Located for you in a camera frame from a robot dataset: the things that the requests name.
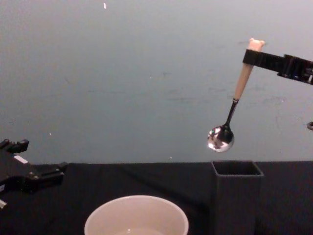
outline white label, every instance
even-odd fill
[[[19,156],[19,155],[16,155],[16,156],[14,156],[14,158],[16,159],[16,160],[19,160],[21,163],[28,163],[28,161],[26,161],[24,158],[22,158],[21,156]]]

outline bowl rim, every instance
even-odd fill
[[[115,203],[117,201],[123,201],[123,200],[127,200],[127,199],[130,199],[130,198],[149,198],[149,199],[153,199],[153,200],[157,200],[157,201],[161,201],[161,202],[164,202],[172,207],[174,207],[179,213],[180,215],[182,216],[182,219],[184,221],[184,231],[183,231],[183,234],[182,235],[187,235],[188,233],[188,229],[189,229],[189,222],[188,222],[188,218],[185,214],[185,212],[179,207],[177,206],[175,203],[169,201],[169,200],[166,200],[164,198],[160,198],[160,197],[156,197],[156,196],[149,196],[149,195],[129,195],[129,196],[125,196],[125,197],[119,197],[119,198],[116,198],[116,199],[113,199],[113,200],[110,200],[104,204],[102,204],[101,206],[99,206],[97,209],[95,209],[89,216],[88,216],[88,219],[85,223],[85,227],[84,227],[84,234],[87,235],[87,227],[90,223],[90,221],[92,220],[92,218],[94,217],[94,215],[99,211],[101,210],[102,208],[104,208],[105,206],[109,205],[109,204],[112,204],[112,203]]]

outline bowl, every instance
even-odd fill
[[[114,199],[85,223],[85,235],[187,235],[188,219],[174,203],[153,196]]]

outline gray wall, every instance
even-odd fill
[[[249,38],[313,60],[307,0],[1,0],[2,139],[33,163],[309,160],[313,87],[255,68],[226,153]]]

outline black tablecloth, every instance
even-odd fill
[[[255,234],[313,235],[313,162],[257,165],[265,178]],[[188,217],[188,234],[208,235],[211,170],[209,163],[69,164],[61,186],[0,195],[8,203],[0,235],[83,235],[97,207],[137,194],[176,203]]]

